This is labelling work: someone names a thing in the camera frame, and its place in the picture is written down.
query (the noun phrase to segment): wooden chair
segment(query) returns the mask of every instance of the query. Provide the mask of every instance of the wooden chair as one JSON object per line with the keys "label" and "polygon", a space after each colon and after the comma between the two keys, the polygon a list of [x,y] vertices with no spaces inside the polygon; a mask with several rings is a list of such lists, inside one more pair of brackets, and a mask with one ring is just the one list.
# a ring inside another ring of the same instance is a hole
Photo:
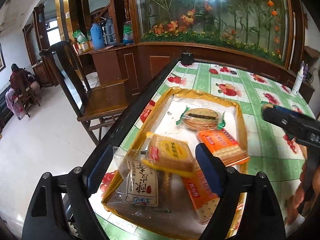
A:
{"label": "wooden chair", "polygon": [[[52,57],[49,57],[52,52],[57,53],[63,70],[66,72],[78,92],[82,102],[81,108],[77,106],[55,61]],[[121,114],[131,101],[132,94],[129,87],[129,80],[119,80],[91,89],[81,63],[71,47],[71,41],[60,41],[57,44],[50,46],[49,49],[41,50],[40,56],[45,57],[48,61],[73,110],[76,112],[77,120],[82,123],[92,141],[97,145],[101,140],[102,127],[114,123],[116,121],[115,115]],[[81,73],[87,91],[77,75],[76,69]],[[91,120],[94,119],[99,119],[100,124],[90,126]],[[93,130],[95,129],[99,129],[98,139],[93,133]]]}
{"label": "wooden chair", "polygon": [[21,105],[25,114],[30,117],[28,112],[30,107],[35,103],[37,103],[39,106],[40,104],[31,87],[28,85],[25,70],[18,71],[15,76],[10,78],[10,83],[11,87],[14,89],[15,95],[17,96],[18,103]]}

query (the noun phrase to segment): tray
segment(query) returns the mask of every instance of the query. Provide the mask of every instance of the tray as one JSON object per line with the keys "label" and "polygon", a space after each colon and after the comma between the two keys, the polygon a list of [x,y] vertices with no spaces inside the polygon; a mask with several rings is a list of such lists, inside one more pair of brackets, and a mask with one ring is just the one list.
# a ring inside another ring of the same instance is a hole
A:
{"label": "tray", "polygon": [[[205,107],[220,113],[225,112],[225,129],[238,140],[242,149],[247,149],[246,131],[239,104],[199,90],[181,89],[178,87],[169,88],[161,98],[159,98],[130,148],[145,150],[147,148],[146,133],[151,131],[160,135],[188,141],[190,150],[194,155],[195,147],[199,143],[195,133],[192,130],[175,124],[186,106],[190,108]],[[237,165],[236,168],[242,173],[247,173],[246,163]],[[120,174],[117,172],[102,200],[102,204],[107,210],[133,224],[163,236],[183,240],[193,240],[200,237],[206,225],[200,225],[197,222],[196,213],[193,210],[191,200],[180,176],[172,175],[170,188],[173,208],[170,218],[166,220],[158,216],[145,219],[130,214],[119,213],[109,208],[107,206],[108,200],[122,181]],[[236,211],[228,237],[235,234],[237,230],[241,220],[244,202],[245,194],[242,194],[239,199],[239,208]]]}

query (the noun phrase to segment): blue thermos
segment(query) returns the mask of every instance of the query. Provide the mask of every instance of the blue thermos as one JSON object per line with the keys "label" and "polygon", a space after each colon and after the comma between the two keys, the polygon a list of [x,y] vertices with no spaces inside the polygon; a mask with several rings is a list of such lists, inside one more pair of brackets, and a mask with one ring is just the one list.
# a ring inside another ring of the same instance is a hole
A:
{"label": "blue thermos", "polygon": [[92,27],[90,29],[92,42],[93,42],[93,48],[94,49],[101,49],[105,46],[103,41],[103,34],[102,34],[102,27],[94,23],[92,24]]}

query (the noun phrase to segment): dark hair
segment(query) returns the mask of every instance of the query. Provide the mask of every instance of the dark hair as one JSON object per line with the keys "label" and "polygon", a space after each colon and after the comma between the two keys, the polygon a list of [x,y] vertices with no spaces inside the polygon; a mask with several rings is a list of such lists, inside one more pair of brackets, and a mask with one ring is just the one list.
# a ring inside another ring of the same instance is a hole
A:
{"label": "dark hair", "polygon": [[19,67],[17,66],[17,64],[13,63],[11,66],[11,70],[12,72],[17,73],[19,71]]}

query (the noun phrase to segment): orange cracker package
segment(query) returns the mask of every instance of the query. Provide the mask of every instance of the orange cracker package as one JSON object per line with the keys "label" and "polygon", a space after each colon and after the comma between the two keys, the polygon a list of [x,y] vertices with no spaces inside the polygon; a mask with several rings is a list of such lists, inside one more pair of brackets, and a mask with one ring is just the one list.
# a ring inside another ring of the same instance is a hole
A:
{"label": "orange cracker package", "polygon": [[198,214],[199,223],[208,223],[219,202],[218,196],[210,190],[201,169],[196,171],[193,178],[182,178],[182,181]]}
{"label": "orange cracker package", "polygon": [[194,159],[186,142],[147,133],[150,138],[147,158],[142,160],[150,168],[182,177],[194,176]]}
{"label": "orange cracker package", "polygon": [[224,129],[207,130],[197,134],[213,156],[219,157],[224,165],[233,166],[249,161],[249,155],[243,151],[239,143]]}

